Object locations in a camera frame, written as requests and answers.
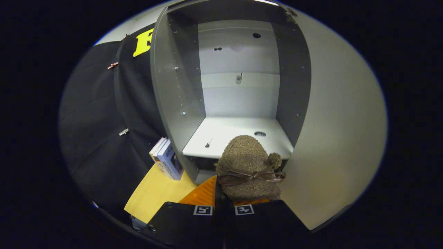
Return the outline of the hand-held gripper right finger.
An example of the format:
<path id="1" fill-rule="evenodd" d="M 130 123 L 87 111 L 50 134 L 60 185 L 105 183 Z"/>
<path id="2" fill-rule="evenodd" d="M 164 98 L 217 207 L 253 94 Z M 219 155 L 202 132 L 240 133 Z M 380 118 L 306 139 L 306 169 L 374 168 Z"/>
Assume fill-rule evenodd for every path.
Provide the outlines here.
<path id="1" fill-rule="evenodd" d="M 310 234 L 283 200 L 224 208 L 225 249 L 294 249 Z"/>

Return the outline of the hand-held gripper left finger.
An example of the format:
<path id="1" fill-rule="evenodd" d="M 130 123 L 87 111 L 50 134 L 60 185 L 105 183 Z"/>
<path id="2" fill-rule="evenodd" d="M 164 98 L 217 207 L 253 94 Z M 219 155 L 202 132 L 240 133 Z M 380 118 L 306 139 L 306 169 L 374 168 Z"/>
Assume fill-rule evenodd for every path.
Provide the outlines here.
<path id="1" fill-rule="evenodd" d="M 162 249 L 222 249 L 216 223 L 213 176 L 179 202 L 165 202 L 143 228 L 143 235 Z"/>

